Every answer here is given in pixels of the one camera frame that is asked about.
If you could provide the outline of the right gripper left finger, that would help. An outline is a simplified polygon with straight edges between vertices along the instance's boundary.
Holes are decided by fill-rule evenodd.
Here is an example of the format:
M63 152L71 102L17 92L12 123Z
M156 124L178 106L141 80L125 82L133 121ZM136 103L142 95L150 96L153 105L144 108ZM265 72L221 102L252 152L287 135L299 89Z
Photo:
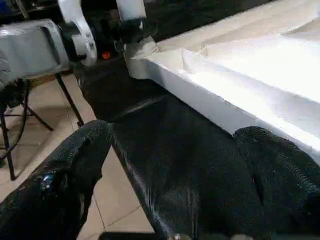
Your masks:
M103 120L92 120L67 137L1 202L1 239L75 240L111 143Z

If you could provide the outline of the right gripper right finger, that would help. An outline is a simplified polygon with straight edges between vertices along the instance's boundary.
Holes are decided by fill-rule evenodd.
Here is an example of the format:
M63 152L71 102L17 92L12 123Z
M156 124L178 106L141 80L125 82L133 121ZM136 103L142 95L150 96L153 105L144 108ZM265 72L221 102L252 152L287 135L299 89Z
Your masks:
M264 209L266 232L319 237L319 165L290 140L258 126L233 137Z

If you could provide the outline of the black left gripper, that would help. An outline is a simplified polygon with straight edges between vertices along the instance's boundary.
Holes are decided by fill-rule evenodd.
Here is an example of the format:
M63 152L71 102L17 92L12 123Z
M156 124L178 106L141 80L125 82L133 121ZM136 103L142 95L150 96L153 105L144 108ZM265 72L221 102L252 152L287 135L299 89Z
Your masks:
M95 25L95 43L99 60L107 61L120 54L121 41L135 44L155 34L155 26L147 18L122 21L119 17L99 16Z

